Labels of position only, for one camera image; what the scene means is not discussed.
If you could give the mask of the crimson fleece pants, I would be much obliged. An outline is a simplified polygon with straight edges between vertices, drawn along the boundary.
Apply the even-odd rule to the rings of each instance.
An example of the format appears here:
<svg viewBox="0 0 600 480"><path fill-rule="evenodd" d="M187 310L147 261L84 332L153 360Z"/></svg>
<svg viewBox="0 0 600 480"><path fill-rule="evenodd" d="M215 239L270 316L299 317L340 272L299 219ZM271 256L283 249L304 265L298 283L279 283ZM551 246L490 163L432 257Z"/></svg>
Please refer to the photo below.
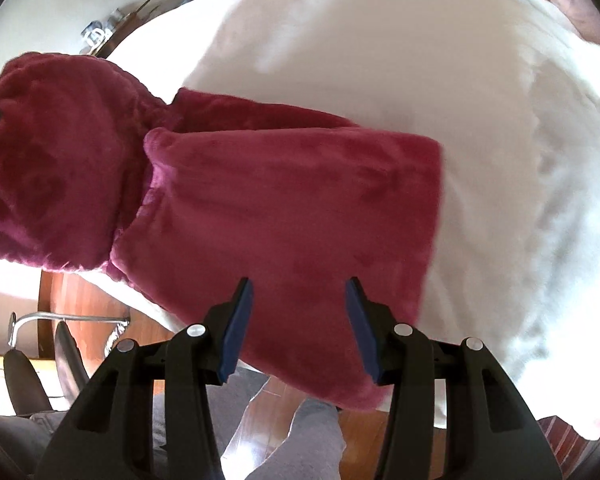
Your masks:
<svg viewBox="0 0 600 480"><path fill-rule="evenodd" d="M442 193L438 142L285 104L154 96L114 63L27 53L0 76L0 259L100 272L186 324L250 278L240 356L372 410L349 278L415 322Z"/></svg>

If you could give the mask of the grey trouser leg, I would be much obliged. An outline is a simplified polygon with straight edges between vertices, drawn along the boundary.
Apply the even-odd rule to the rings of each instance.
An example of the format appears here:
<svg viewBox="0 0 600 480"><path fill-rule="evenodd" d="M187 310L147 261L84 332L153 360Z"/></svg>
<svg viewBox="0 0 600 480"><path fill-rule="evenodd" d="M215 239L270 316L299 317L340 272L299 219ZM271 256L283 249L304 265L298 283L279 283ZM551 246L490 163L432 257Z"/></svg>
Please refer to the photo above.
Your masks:
<svg viewBox="0 0 600 480"><path fill-rule="evenodd" d="M346 450L335 405L298 399L285 414L288 389L239 367L227 384L207 388L216 446L227 479L339 479ZM46 451L64 411L0 415L0 451L27 477Z"/></svg>

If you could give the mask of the black office chair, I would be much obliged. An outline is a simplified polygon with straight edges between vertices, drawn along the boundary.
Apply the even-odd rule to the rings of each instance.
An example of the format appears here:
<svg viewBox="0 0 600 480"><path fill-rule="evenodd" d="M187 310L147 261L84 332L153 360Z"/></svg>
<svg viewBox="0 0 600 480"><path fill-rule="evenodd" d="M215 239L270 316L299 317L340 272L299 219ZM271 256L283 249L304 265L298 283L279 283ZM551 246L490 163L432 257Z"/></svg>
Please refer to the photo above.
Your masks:
<svg viewBox="0 0 600 480"><path fill-rule="evenodd" d="M56 323L54 348L50 359L30 359L17 348L18 335L23 326L40 321ZM9 400L17 416L48 412L53 409L50 396L40 377L41 372L50 370L57 374L62 397L69 403L76 400L90 379L68 322L111 325L112 332L104 347L104 356L108 356L114 348L114 343L131 324L131 317L129 313L122 316L106 316L33 312L18 318L15 312L12 312L7 326L9 349L3 356L3 372Z"/></svg>

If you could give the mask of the white bed sheet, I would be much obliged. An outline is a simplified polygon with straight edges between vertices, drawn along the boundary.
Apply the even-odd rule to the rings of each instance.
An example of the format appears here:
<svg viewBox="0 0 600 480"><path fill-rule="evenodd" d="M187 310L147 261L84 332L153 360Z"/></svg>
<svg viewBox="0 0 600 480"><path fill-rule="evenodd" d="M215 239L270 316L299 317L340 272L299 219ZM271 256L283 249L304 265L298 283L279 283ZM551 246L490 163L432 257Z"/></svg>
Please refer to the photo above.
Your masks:
<svg viewBox="0 0 600 480"><path fill-rule="evenodd" d="M480 338L535 416L600 436L600 46L544 0L194 0L111 61L443 148L419 327Z"/></svg>

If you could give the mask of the cluttered wooden side table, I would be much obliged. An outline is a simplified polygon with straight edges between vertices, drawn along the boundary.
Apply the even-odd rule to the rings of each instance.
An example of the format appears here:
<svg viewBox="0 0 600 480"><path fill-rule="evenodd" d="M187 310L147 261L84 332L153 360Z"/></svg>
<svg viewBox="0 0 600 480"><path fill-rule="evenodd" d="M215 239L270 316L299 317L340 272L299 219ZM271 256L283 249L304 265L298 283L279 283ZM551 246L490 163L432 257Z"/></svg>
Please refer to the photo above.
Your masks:
<svg viewBox="0 0 600 480"><path fill-rule="evenodd" d="M116 9L108 18L92 21L81 32L80 55L108 58L126 37L147 23L158 9L158 6L151 5L151 0L145 0L129 12Z"/></svg>

